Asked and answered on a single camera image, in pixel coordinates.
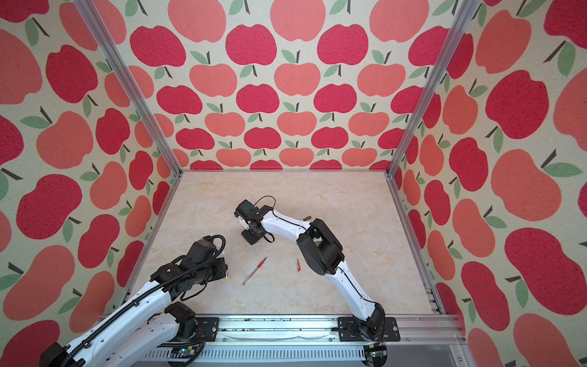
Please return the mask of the red gel pen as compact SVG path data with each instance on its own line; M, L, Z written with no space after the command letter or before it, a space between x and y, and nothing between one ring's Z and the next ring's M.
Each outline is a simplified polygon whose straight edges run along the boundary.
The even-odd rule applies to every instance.
M242 282L242 286L246 286L246 284L251 280L251 278L255 275L255 273L263 266L263 264L267 261L268 257L263 258L255 267L255 269L251 272L250 275L246 277L246 279Z

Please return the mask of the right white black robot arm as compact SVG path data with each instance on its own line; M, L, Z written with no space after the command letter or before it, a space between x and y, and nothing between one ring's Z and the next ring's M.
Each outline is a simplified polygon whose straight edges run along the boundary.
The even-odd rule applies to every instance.
M260 239L270 242L280 235L297 244L309 268L326 276L335 285L353 314L356 329L363 339L379 342L385 331L385 309L371 299L345 261L341 242L321 219L296 220L272 206L256 207L243 200L235 209L242 224L242 237L254 245Z

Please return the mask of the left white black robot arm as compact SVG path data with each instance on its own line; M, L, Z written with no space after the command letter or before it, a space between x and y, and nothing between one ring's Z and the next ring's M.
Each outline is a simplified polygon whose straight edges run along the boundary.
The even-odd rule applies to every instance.
M65 346L53 343L41 353L41 366L131 366L151 350L171 348L188 366L203 352L206 337L186 293L196 284L226 277L222 235L207 235L186 255L162 265L121 307Z

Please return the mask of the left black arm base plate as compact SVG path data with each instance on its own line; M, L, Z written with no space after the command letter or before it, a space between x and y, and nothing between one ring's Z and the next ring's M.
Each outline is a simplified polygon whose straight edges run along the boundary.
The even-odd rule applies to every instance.
M220 319L217 317L196 317L180 321L178 331L166 343L196 343L204 340L214 342Z

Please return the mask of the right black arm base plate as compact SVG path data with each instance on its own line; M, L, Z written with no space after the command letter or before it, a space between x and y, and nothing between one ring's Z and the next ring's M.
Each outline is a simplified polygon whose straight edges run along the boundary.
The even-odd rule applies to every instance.
M359 331L359 324L354 317L339 317L336 329L341 342L368 342ZM381 340L385 342L399 342L401 340L399 326L395 318L385 318Z

